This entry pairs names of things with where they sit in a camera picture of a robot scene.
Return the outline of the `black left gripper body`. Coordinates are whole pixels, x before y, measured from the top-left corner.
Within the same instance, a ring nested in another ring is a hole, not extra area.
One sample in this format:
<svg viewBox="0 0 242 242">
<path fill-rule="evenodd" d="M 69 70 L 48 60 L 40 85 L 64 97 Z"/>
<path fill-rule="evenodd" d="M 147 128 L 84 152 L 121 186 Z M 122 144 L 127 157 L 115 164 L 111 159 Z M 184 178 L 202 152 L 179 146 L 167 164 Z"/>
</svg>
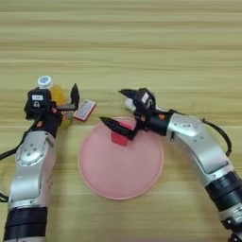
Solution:
<svg viewBox="0 0 242 242">
<path fill-rule="evenodd" d="M 46 131 L 53 137 L 58 129 L 67 129 L 73 120 L 73 112 L 78 108 L 75 104 L 58 105 L 56 102 L 40 104 L 27 102 L 25 106 L 26 118 L 35 122 L 33 131 Z"/>
</svg>

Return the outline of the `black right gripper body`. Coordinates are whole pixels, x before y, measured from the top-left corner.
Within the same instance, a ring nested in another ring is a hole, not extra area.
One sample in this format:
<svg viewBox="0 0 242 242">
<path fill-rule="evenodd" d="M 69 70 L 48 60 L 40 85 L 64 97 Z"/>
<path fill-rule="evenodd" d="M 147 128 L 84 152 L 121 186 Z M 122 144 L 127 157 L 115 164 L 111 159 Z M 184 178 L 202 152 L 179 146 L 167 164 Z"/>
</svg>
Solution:
<svg viewBox="0 0 242 242">
<path fill-rule="evenodd" d="M 166 136 L 172 114 L 172 111 L 162 112 L 158 110 L 151 110 L 149 112 L 141 112 L 136 110 L 134 112 L 136 126 L 133 131 L 134 133 L 137 133 L 139 130 L 150 130 L 159 135 Z"/>
</svg>

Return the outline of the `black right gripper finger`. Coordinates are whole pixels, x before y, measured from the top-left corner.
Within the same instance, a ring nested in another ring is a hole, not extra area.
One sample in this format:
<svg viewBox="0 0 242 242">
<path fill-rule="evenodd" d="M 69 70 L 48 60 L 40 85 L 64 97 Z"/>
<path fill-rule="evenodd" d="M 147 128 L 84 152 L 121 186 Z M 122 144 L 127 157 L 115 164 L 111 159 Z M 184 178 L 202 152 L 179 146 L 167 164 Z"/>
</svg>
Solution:
<svg viewBox="0 0 242 242">
<path fill-rule="evenodd" d="M 138 91 L 132 89 L 122 89 L 119 93 L 130 99 L 135 99 L 138 95 Z"/>
<path fill-rule="evenodd" d="M 136 136 L 138 129 L 134 128 L 133 130 L 124 127 L 117 120 L 110 117 L 101 116 L 100 120 L 105 126 L 107 126 L 111 131 L 114 131 L 124 137 L 127 137 L 129 140 L 133 140 Z"/>
</svg>

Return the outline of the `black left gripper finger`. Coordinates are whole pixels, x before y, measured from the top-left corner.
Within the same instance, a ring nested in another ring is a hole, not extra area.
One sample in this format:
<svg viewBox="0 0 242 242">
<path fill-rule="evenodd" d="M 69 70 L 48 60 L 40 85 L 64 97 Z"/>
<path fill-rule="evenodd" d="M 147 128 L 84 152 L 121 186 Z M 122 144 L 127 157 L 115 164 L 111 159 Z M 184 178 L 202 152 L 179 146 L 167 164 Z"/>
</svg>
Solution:
<svg viewBox="0 0 242 242">
<path fill-rule="evenodd" d="M 72 90 L 71 90 L 71 104 L 74 106 L 75 109 L 78 108 L 78 104 L 79 104 L 79 90 L 78 90 L 78 86 L 76 84 L 74 84 Z"/>
</svg>

